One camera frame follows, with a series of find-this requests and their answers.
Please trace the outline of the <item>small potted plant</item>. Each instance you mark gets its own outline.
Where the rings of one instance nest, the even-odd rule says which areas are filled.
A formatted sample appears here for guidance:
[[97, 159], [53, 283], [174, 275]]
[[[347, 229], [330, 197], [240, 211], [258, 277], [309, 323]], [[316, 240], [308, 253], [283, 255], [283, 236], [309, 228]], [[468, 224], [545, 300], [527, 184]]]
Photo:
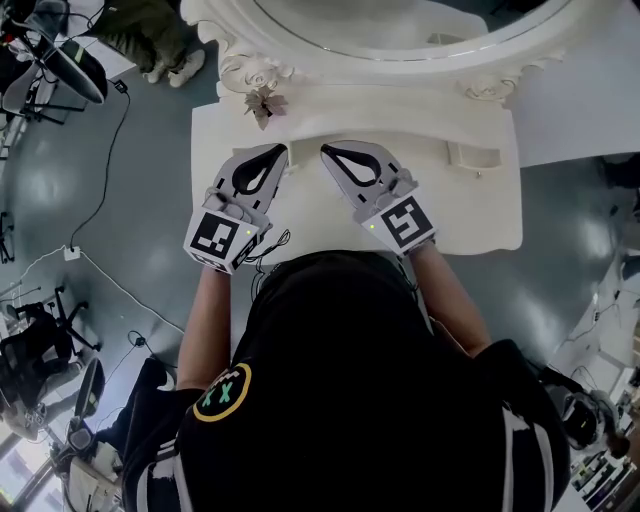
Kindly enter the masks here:
[[275, 94], [270, 87], [263, 85], [245, 95], [245, 113], [252, 113], [261, 131], [264, 131], [273, 116], [284, 116], [288, 105], [283, 95]]

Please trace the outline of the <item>long white workbench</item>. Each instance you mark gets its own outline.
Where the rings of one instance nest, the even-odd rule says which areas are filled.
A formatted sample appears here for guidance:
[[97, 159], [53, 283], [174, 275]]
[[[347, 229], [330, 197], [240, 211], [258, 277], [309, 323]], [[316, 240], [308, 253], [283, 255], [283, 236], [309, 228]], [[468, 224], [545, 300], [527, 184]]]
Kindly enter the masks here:
[[622, 512], [640, 491], [640, 274], [625, 280], [614, 257], [584, 315], [549, 366], [585, 393], [600, 391], [618, 407], [629, 454], [571, 455], [570, 484], [554, 512]]

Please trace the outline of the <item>white framed oval mirror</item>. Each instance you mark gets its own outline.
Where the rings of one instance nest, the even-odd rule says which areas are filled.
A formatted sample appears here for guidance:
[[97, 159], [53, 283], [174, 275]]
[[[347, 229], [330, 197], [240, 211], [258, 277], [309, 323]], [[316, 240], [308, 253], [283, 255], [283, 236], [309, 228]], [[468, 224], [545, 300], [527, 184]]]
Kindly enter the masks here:
[[222, 86], [419, 85], [502, 102], [572, 0], [180, 0]]

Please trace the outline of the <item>person's right forearm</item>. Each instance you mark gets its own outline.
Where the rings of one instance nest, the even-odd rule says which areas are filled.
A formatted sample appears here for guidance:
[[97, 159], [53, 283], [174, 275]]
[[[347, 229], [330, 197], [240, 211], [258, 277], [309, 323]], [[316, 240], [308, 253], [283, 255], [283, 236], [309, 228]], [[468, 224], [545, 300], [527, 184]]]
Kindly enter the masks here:
[[432, 241], [409, 254], [428, 313], [470, 356], [490, 346], [491, 337], [475, 303]]

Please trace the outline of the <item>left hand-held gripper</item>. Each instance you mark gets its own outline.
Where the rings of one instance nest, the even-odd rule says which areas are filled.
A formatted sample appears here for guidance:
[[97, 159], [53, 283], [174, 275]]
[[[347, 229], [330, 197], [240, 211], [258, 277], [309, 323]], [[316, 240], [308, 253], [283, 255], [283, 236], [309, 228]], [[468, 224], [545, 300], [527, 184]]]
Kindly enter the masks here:
[[284, 144], [240, 150], [229, 158], [195, 208], [183, 248], [196, 262], [233, 274], [272, 224], [266, 211], [289, 164]]

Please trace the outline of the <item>white dressing table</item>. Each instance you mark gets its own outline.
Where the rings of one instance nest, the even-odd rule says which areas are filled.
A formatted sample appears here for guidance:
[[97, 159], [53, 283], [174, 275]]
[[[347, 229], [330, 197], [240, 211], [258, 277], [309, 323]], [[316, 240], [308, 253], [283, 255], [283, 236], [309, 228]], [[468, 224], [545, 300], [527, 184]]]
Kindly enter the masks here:
[[[418, 181], [426, 213], [445, 254], [477, 255], [522, 243], [520, 165], [511, 113], [498, 106], [413, 89], [314, 87], [286, 95], [284, 116], [264, 131], [240, 96], [192, 112], [191, 180], [204, 202], [224, 162], [240, 150], [317, 138], [384, 146]], [[502, 168], [482, 176], [447, 168], [446, 142], [499, 149]], [[353, 221], [353, 206], [320, 155], [286, 174], [268, 211], [272, 230], [262, 249], [276, 264], [332, 249], [379, 251], [382, 244]]]

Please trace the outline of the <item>person's left forearm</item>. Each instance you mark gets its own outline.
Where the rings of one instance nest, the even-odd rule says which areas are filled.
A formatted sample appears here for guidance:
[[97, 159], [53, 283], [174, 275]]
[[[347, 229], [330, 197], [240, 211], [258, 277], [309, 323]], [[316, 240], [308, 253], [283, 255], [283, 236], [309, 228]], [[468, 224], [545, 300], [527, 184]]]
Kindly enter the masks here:
[[205, 390], [231, 359], [231, 279], [204, 267], [180, 345], [176, 387]]

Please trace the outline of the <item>person's black shirt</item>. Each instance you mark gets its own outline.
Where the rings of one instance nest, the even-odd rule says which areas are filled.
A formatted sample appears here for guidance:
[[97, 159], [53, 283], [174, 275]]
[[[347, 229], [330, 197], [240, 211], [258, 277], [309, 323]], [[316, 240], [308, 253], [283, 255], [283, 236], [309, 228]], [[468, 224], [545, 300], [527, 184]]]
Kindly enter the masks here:
[[553, 512], [560, 417], [518, 346], [470, 357], [374, 253], [323, 251], [264, 280], [205, 390], [137, 397], [126, 512]]

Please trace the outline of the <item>black office chair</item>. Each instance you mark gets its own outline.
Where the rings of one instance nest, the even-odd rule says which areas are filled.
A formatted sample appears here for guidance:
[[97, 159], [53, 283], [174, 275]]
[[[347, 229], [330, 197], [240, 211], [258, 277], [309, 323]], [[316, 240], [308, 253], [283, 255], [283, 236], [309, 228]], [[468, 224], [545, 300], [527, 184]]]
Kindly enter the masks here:
[[80, 356], [81, 345], [89, 351], [101, 350], [100, 343], [87, 341], [73, 326], [73, 322], [89, 303], [78, 303], [70, 313], [62, 305], [63, 286], [54, 290], [55, 300], [49, 305], [55, 312], [49, 312], [41, 302], [20, 307], [9, 304], [5, 308], [8, 317], [26, 328], [0, 340], [0, 397], [12, 404], [20, 400], [26, 407], [33, 408], [41, 401], [41, 393], [49, 390], [49, 380], [70, 368], [71, 358]]
[[114, 441], [107, 437], [105, 430], [95, 430], [88, 424], [98, 410], [105, 385], [102, 363], [98, 358], [93, 358], [85, 368], [65, 443], [57, 456], [58, 463], [63, 467], [77, 456], [105, 474], [121, 472], [123, 463]]
[[90, 103], [105, 102], [108, 80], [103, 66], [74, 36], [67, 35], [73, 18], [92, 21], [90, 16], [74, 11], [69, 0], [0, 0], [0, 44], [20, 43], [31, 59], [30, 67], [0, 92], [0, 113], [61, 124], [43, 110], [79, 112], [79, 107], [35, 100], [32, 86], [48, 75]]

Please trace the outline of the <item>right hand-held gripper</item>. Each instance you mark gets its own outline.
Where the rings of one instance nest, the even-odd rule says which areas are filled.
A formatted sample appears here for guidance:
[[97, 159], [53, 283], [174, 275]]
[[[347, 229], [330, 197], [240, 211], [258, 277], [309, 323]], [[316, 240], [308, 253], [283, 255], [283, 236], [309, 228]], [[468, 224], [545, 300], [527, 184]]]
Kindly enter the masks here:
[[[428, 218], [418, 182], [395, 157], [371, 142], [342, 140], [324, 143], [321, 161], [342, 192], [357, 208], [354, 221], [396, 255], [406, 256], [432, 240], [436, 228]], [[373, 199], [371, 189], [383, 185]]]

